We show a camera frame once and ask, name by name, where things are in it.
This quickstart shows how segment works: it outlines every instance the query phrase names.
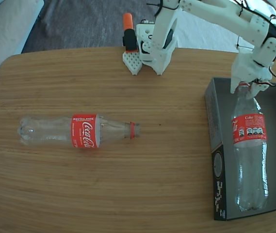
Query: orange handle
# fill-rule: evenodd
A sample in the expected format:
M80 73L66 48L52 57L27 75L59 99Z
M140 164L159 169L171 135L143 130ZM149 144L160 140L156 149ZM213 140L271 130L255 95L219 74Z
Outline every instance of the orange handle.
M123 15L123 26L124 26L124 31L127 29L133 29L133 20L132 20L132 15L130 13L125 13Z

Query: coca-cola label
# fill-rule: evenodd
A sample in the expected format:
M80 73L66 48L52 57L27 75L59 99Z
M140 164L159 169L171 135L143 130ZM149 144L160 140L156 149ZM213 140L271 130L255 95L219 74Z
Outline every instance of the coca-cola label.
M246 140L267 140L265 119L262 114L241 115L232 120L234 144Z
M72 117L71 140L76 148L97 148L96 114L75 114Z

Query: bottle cap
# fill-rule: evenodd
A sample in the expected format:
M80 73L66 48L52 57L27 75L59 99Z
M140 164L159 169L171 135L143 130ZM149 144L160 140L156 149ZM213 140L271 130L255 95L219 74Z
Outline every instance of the bottle cap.
M245 83L245 82L240 82L238 86L250 86L250 84Z
M140 129L141 129L140 124L135 124L133 122L130 122L130 139L138 137L140 134Z

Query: box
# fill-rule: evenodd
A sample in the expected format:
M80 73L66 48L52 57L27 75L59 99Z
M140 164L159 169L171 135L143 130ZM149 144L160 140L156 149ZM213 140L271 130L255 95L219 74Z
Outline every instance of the box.
M245 212L241 212L235 203L238 168L233 149L231 116L237 95L229 91L230 79L213 78L205 93L212 151L214 219L221 221L276 210L276 87L269 87L256 97L265 116L268 136L266 172L269 199L264 209Z

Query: gray carpet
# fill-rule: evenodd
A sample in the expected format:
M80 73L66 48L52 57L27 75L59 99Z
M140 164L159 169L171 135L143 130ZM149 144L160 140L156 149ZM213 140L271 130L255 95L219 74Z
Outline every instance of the gray carpet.
M23 52L122 46L123 14L134 23L155 20L152 0L44 0L45 5Z
M259 0L248 0L257 4ZM122 15L134 24L155 20L158 0L45 0L23 52L81 47L122 46ZM237 35L183 12L176 30L179 47L237 52ZM241 45L249 46L241 40Z

